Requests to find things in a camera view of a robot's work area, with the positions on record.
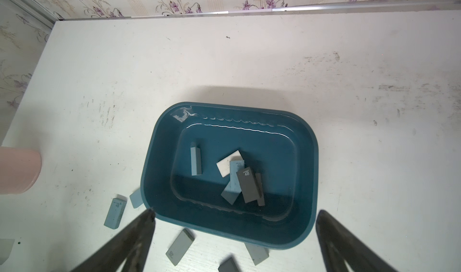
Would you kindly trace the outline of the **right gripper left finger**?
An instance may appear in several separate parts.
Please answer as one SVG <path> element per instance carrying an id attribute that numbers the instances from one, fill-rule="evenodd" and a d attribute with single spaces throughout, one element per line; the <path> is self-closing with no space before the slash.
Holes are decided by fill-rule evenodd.
<path id="1" fill-rule="evenodd" d="M 73 270 L 75 272 L 142 272 L 156 227 L 156 213 L 147 209 L 128 224 L 95 254 Z"/>

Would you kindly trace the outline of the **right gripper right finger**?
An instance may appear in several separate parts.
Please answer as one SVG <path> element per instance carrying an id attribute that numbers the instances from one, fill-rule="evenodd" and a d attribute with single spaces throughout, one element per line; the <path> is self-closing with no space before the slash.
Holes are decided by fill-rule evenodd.
<path id="1" fill-rule="evenodd" d="M 355 272 L 395 271 L 329 212 L 319 211 L 315 228 L 326 271 L 346 272 L 348 268 Z"/>

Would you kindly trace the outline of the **white eraser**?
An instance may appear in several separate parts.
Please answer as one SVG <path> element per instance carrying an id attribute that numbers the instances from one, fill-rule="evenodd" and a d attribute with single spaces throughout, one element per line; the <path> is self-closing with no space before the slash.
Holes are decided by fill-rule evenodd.
<path id="1" fill-rule="evenodd" d="M 231 161 L 239 161 L 243 160 L 241 153 L 239 150 L 235 151 L 234 153 L 230 154 L 229 156 L 225 157 L 224 159 L 218 161 L 217 168 L 219 170 L 220 175 L 224 178 L 230 174 L 230 165 Z"/>

